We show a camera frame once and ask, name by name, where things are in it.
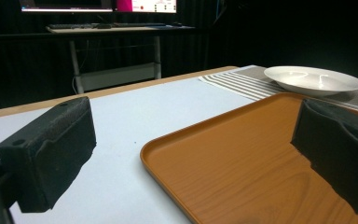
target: white plate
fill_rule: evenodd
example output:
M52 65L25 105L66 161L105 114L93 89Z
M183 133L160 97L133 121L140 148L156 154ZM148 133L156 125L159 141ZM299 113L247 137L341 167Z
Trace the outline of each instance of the white plate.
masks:
M357 77L319 68L276 66L267 68L264 74L288 91L309 96L358 90Z

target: black foam block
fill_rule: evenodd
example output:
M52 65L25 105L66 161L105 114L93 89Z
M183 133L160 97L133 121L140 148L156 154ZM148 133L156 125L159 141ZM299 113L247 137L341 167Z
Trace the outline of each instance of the black foam block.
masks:
M0 159L13 174L23 213L51 209L96 146L90 100L52 107L0 143Z
M292 144L358 214L358 115L337 105L305 99Z

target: keyboard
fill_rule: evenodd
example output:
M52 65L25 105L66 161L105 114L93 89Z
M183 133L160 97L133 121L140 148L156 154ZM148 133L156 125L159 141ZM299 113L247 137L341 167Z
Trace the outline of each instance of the keyboard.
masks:
M64 30L64 29L92 29L95 24L82 23L82 24L49 24L48 28L52 30Z
M165 26L165 23L161 22L130 22L130 23L122 23L122 22L114 22L112 24L113 27L147 27L147 26Z

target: orange tray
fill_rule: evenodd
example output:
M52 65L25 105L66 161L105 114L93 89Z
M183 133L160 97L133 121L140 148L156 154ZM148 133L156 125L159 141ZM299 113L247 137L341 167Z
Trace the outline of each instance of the orange tray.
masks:
M276 94L167 134L142 162L193 222L358 223L290 144L303 98Z

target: computer monitor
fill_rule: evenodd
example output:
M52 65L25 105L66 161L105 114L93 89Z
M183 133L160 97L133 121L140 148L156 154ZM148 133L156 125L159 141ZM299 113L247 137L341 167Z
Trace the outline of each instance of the computer monitor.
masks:
M20 0L25 13L111 13L112 0Z
M176 0L113 0L115 12L176 13Z

